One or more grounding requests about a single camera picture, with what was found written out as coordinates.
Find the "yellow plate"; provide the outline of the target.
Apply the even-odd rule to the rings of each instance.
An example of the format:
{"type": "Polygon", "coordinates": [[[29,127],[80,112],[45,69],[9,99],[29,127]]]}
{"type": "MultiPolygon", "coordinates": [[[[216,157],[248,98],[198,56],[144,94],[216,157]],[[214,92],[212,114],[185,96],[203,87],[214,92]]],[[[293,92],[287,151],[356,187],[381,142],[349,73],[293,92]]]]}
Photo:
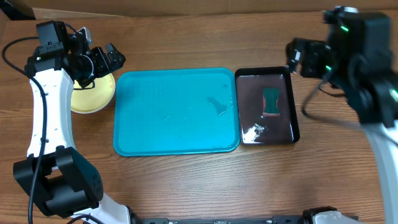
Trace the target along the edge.
{"type": "Polygon", "coordinates": [[[111,102],[116,90],[116,82],[113,74],[109,73],[102,78],[97,78],[94,83],[95,87],[90,84],[83,90],[80,90],[81,86],[78,82],[75,82],[72,92],[71,107],[104,108],[111,102]]]}

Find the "green scrubbing sponge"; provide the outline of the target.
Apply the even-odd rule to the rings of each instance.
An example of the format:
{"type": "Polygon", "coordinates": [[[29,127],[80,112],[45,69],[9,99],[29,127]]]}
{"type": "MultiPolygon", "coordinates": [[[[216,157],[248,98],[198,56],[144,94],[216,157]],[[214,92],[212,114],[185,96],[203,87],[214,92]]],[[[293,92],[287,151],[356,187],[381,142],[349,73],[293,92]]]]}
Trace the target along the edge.
{"type": "Polygon", "coordinates": [[[263,97],[263,116],[278,116],[280,115],[278,107],[279,89],[278,88],[265,88],[262,90],[263,97]]]}

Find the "light blue plate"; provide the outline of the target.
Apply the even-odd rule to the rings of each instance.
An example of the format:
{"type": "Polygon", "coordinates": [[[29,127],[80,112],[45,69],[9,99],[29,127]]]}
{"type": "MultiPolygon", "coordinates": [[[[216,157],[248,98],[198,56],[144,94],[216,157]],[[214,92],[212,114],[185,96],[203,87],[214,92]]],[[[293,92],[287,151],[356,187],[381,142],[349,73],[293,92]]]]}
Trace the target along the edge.
{"type": "Polygon", "coordinates": [[[92,113],[96,113],[100,110],[102,110],[103,107],[97,107],[97,108],[78,108],[78,107],[71,107],[71,110],[74,113],[78,113],[78,114],[92,114],[92,113]]]}

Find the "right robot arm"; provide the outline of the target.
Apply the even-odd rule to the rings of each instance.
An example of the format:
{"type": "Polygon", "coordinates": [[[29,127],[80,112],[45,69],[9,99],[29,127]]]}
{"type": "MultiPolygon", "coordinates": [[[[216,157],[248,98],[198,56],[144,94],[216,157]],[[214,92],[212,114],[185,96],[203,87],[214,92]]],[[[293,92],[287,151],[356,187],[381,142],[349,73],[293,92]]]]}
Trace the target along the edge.
{"type": "Polygon", "coordinates": [[[330,31],[325,41],[294,38],[286,46],[289,72],[320,83],[306,97],[302,113],[313,120],[360,129],[377,162],[386,223],[397,223],[397,74],[390,47],[391,19],[382,12],[336,6],[323,11],[330,31]],[[359,123],[321,118],[306,105],[325,83],[342,90],[359,123]]]}

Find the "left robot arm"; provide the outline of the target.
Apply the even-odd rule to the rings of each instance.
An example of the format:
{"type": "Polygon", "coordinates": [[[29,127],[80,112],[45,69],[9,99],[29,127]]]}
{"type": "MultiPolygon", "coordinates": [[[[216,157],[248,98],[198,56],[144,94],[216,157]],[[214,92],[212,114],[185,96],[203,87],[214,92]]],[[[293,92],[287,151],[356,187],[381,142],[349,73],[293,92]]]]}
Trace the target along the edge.
{"type": "Polygon", "coordinates": [[[105,194],[100,173],[76,150],[71,117],[74,84],[94,86],[120,69],[125,56],[112,44],[91,48],[86,28],[47,21],[36,29],[40,44],[22,70],[34,97],[32,137],[27,157],[13,165],[29,210],[71,222],[134,223],[129,207],[105,194]]]}

